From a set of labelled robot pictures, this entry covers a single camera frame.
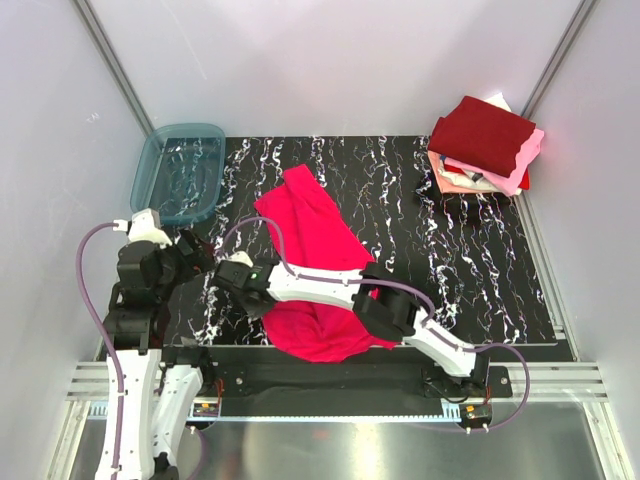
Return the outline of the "bright pink t shirt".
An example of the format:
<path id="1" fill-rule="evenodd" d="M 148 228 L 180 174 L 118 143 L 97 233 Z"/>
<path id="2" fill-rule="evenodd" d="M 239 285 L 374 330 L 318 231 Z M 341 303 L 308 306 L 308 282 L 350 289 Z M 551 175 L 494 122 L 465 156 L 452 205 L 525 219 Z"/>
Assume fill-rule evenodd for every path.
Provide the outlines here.
<path id="1" fill-rule="evenodd" d="M 262 195 L 254 207 L 277 224 L 268 228 L 276 251 L 301 267 L 345 271 L 373 260 L 342 219 L 338 206 L 305 165 L 283 173 L 283 184 Z M 341 362 L 394 342 L 370 335 L 350 311 L 302 301 L 279 303 L 263 317 L 269 341 L 279 350 L 314 363 Z"/>

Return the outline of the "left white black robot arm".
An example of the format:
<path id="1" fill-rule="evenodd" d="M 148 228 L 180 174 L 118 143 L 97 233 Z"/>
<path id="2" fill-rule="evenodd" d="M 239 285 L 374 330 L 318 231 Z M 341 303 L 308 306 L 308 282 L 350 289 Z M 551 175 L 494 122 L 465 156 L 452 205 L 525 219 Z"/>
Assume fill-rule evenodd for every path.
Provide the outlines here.
<path id="1" fill-rule="evenodd" d="M 202 347 L 164 347 L 177 287 L 215 265 L 213 249 L 183 230 L 171 245 L 130 242 L 102 323 L 107 334 L 108 413 L 98 479 L 177 479 L 178 452 L 196 396 L 215 386 Z"/>

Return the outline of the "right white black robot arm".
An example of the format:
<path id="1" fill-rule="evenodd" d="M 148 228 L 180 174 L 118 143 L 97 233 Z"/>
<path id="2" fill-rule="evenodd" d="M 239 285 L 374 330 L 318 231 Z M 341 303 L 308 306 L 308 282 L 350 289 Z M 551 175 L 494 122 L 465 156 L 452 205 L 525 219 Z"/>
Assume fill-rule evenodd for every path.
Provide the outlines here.
<path id="1" fill-rule="evenodd" d="M 403 342 L 433 360 L 452 396 L 481 396 L 487 391 L 488 357 L 440 325 L 423 292 L 395 280 L 377 263 L 335 271 L 283 259 L 251 263 L 234 255 L 219 262 L 214 284 L 250 314 L 266 314 L 292 301 L 350 311 L 373 337 Z"/>

